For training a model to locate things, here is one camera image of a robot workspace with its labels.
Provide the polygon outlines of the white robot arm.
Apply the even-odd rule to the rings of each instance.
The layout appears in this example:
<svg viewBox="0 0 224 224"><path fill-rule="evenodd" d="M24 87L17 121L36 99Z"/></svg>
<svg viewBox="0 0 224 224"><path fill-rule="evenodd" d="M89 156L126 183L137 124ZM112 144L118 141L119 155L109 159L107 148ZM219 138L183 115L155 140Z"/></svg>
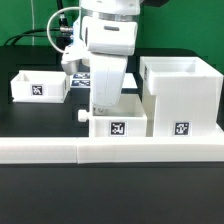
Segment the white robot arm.
<svg viewBox="0 0 224 224"><path fill-rule="evenodd" d="M65 48L61 64L68 75L80 64L90 68L93 107L109 109L119 101L128 58L135 51L141 7L161 7L168 1L80 0L75 40Z"/></svg>

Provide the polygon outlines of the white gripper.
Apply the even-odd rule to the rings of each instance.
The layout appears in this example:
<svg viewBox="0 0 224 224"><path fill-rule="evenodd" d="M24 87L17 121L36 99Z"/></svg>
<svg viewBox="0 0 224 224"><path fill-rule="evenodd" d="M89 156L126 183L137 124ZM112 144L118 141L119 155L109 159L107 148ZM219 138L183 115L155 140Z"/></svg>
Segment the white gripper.
<svg viewBox="0 0 224 224"><path fill-rule="evenodd" d="M120 98L128 58L92 53L91 102L95 108L112 108Z"/></svg>

